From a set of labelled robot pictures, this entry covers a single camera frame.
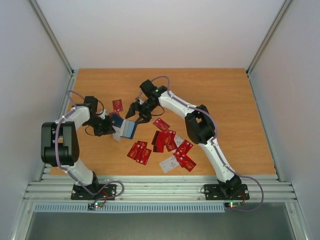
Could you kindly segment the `white card bottom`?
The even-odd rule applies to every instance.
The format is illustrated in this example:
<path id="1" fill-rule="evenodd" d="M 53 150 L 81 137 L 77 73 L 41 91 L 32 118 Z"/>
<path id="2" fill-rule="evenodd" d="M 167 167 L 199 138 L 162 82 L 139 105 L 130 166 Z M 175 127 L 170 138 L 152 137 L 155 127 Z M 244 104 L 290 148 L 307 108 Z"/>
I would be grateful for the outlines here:
<path id="1" fill-rule="evenodd" d="M 160 162 L 159 165 L 164 173 L 168 173 L 174 168 L 180 166 L 177 159 L 173 155 L 167 158 L 166 160 Z"/>

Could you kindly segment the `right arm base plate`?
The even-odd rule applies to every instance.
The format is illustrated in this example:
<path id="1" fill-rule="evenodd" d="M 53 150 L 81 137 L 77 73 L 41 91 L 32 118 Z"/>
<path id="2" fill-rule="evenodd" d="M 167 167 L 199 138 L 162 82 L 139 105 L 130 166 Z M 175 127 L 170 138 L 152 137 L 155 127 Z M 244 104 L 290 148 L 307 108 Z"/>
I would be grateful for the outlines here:
<path id="1" fill-rule="evenodd" d="M 201 191 L 205 195 L 207 201 L 242 201 L 250 199 L 249 190 L 246 184 L 241 184 L 230 197 L 224 196 L 218 184 L 205 184 Z"/>

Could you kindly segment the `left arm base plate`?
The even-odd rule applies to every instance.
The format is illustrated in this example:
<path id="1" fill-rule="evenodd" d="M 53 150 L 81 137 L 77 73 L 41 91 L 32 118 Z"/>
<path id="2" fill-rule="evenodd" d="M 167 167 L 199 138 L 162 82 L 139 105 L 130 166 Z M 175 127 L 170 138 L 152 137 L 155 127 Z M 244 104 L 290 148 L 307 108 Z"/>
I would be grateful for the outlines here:
<path id="1" fill-rule="evenodd" d="M 74 185 L 71 191 L 71 200 L 97 200 L 100 198 L 105 199 L 108 197 L 110 200 L 115 199 L 115 195 L 117 193 L 117 185 L 110 184 L 103 188 L 97 195 L 92 195 L 87 192 L 82 186 Z"/>

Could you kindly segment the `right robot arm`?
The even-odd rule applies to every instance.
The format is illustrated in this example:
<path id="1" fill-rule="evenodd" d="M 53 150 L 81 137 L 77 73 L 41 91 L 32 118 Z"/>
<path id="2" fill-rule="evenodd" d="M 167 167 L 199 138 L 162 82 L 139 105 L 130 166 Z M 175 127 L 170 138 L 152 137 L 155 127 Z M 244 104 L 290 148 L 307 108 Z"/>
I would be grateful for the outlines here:
<path id="1" fill-rule="evenodd" d="M 152 111 L 157 107 L 171 110 L 184 119 L 189 139 L 198 145 L 213 166 L 220 192 L 225 199 L 234 197 L 242 184 L 239 176 L 227 161 L 221 150 L 216 133 L 215 121 L 205 105 L 196 106 L 175 95 L 167 86 L 156 87 L 151 80 L 144 81 L 140 90 L 146 96 L 142 101 L 138 96 L 130 104 L 126 118 L 138 113 L 137 124 L 148 123 L 152 119 Z"/>

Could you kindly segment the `blue leather card holder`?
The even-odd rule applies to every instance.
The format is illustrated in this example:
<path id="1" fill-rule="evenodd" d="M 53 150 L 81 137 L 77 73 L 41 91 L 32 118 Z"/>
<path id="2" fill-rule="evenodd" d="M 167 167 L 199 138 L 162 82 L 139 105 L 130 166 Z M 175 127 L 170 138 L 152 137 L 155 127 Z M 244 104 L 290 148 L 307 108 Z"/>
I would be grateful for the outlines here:
<path id="1" fill-rule="evenodd" d="M 111 115 L 112 118 L 112 127 L 115 130 L 115 127 L 120 129 L 121 138 L 133 139 L 137 125 L 134 121 L 125 120 L 116 113 Z"/>

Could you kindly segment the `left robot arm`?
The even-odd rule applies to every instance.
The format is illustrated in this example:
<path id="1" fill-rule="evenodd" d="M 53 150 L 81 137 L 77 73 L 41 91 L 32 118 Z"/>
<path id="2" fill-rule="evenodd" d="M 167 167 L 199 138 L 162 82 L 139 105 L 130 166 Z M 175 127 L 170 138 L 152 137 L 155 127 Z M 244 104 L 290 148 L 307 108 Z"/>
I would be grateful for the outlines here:
<path id="1" fill-rule="evenodd" d="M 80 159 L 77 130 L 83 126 L 91 127 L 95 137 L 116 132 L 113 118 L 103 110 L 98 112 L 99 102 L 94 96 L 85 96 L 83 103 L 75 104 L 66 115 L 41 126 L 42 162 L 69 175 L 74 186 L 83 189 L 83 194 L 89 199 L 96 199 L 103 187 L 100 187 L 97 175 Z"/>

